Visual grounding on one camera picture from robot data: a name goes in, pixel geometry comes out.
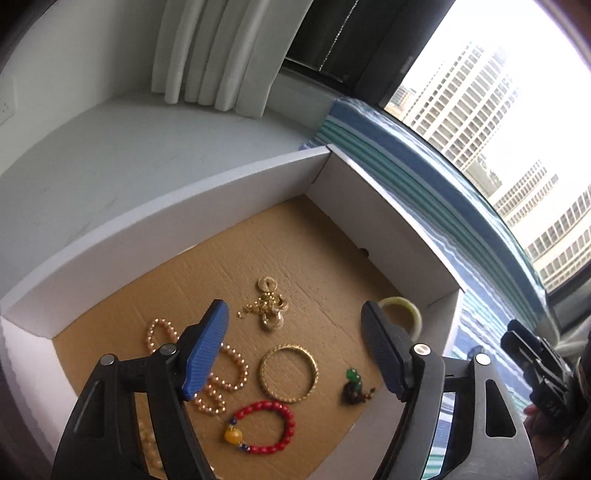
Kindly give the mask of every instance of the sky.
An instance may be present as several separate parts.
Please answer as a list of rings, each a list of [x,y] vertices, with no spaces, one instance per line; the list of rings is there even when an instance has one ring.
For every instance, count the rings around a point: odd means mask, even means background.
[[[421,92],[468,41],[501,45],[521,89],[485,148],[491,170],[509,184],[540,159],[573,189],[591,183],[591,73],[559,27],[533,0],[456,0],[404,85]]]

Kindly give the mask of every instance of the electrical outlet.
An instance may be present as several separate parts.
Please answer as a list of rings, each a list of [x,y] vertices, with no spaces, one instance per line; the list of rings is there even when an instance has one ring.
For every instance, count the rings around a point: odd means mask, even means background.
[[[12,78],[0,78],[0,125],[17,111],[14,90],[14,80]]]

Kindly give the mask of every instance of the bracelet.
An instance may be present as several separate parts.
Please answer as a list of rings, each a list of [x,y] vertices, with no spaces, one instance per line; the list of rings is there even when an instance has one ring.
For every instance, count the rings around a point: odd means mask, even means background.
[[[148,336],[146,337],[146,346],[148,347],[150,354],[154,353],[158,349],[158,346],[154,342],[154,329],[158,325],[166,330],[171,343],[178,342],[178,333],[175,330],[173,324],[171,322],[167,322],[164,319],[155,319],[148,326]],[[199,411],[208,413],[210,415],[219,415],[220,413],[225,413],[226,411],[226,401],[223,399],[221,391],[218,391],[215,385],[223,390],[235,392],[244,388],[244,385],[248,381],[248,365],[246,364],[246,360],[243,359],[242,355],[231,346],[224,345],[223,343],[220,343],[220,353],[225,353],[228,357],[230,357],[230,360],[236,364],[239,370],[239,376],[236,385],[232,385],[230,382],[226,382],[225,380],[217,377],[213,372],[209,374],[207,383],[205,384],[205,387],[203,387],[202,391],[209,395],[217,406],[211,407],[207,405],[204,399],[200,398],[196,393],[194,395],[194,401]]]
[[[271,389],[269,389],[269,385],[267,384],[267,381],[265,379],[265,366],[267,365],[267,360],[269,360],[270,357],[275,355],[280,350],[293,350],[295,352],[301,353],[302,355],[304,355],[306,357],[306,359],[310,363],[310,366],[312,367],[312,382],[310,384],[310,388],[308,389],[308,392],[303,397],[299,397],[299,398],[280,397],[279,395],[274,394],[271,391]],[[299,345],[296,345],[295,343],[285,343],[283,345],[276,346],[273,350],[269,350],[267,352],[267,354],[262,358],[261,366],[259,367],[259,380],[261,382],[262,389],[264,390],[264,392],[266,393],[266,395],[268,397],[272,398],[273,400],[280,401],[282,403],[295,403],[295,402],[304,400],[316,388],[316,384],[318,383],[318,376],[319,376],[318,364],[316,363],[316,360],[314,360],[314,358],[312,357],[312,354],[308,350],[306,350],[305,348],[303,348]]]
[[[246,415],[250,415],[251,413],[260,410],[276,411],[283,416],[285,421],[283,436],[281,440],[275,445],[257,446],[242,443],[242,432],[236,428],[236,423],[238,423],[238,420],[242,420]],[[294,416],[293,413],[290,412],[290,409],[287,407],[287,405],[281,405],[277,401],[258,401],[248,407],[244,407],[242,410],[239,410],[234,414],[234,416],[228,422],[228,427],[224,433],[224,438],[228,443],[237,445],[243,452],[260,453],[264,455],[266,453],[275,453],[283,450],[291,442],[291,437],[293,437],[295,429],[296,423],[294,421]]]
[[[421,312],[417,308],[417,306],[405,299],[404,297],[388,297],[387,299],[380,300],[378,302],[378,307],[383,309],[387,305],[400,305],[404,307],[410,312],[410,315],[413,316],[413,329],[409,333],[410,338],[413,342],[418,340],[419,335],[421,335],[421,330],[423,329],[423,320],[421,318]]]

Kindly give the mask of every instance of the cardboard box bottom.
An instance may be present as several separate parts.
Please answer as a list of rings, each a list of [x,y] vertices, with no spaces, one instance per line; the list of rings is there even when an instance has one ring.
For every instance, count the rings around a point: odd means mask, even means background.
[[[258,298],[256,281],[265,275],[277,280],[277,292],[289,302],[283,328],[272,332],[262,327],[258,316],[237,316]],[[381,386],[361,338],[359,314],[366,300],[397,294],[366,254],[310,199],[300,196],[146,273],[81,315],[53,342],[79,393],[101,355],[110,352],[125,360],[148,353],[146,328],[152,319],[164,317],[181,333],[201,319],[213,299],[225,300],[230,305],[225,342],[246,359],[249,381],[243,390],[224,393],[227,412],[221,417],[186,404],[197,437],[216,474],[225,480],[304,479],[363,409],[371,408],[371,402],[354,407],[341,403],[345,372],[358,369],[364,390]],[[157,340],[166,341],[164,332],[157,332]],[[297,343],[312,353],[319,365],[319,383],[309,398],[291,406],[297,424],[291,444],[274,455],[249,455],[224,441],[225,421],[234,411],[265,398],[258,384],[259,362],[281,343]],[[238,378],[236,366],[225,355],[218,356],[213,371],[233,383]],[[268,379],[277,393],[299,395],[310,382],[310,368],[297,354],[280,352],[269,362]],[[149,424],[145,395],[137,394],[137,403],[139,419]],[[281,419],[270,412],[253,414],[239,426],[244,441],[252,445],[272,445],[282,432]],[[165,478],[152,466],[150,472]]]

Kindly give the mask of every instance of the red beaded bracelet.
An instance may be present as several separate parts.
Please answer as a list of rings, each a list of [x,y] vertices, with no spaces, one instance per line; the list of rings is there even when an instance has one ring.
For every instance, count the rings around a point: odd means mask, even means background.
[[[236,428],[238,420],[242,420],[246,415],[250,415],[252,412],[259,410],[274,410],[277,413],[283,415],[285,420],[285,428],[283,431],[283,437],[275,445],[261,447],[257,445],[247,445],[242,443],[242,432]],[[224,434],[224,438],[227,442],[237,445],[241,450],[248,453],[275,453],[283,450],[288,443],[291,442],[291,437],[296,429],[296,423],[294,422],[294,415],[290,412],[287,405],[282,405],[277,401],[258,401],[248,407],[244,407],[242,410],[238,410],[234,416],[228,422],[228,428]]]

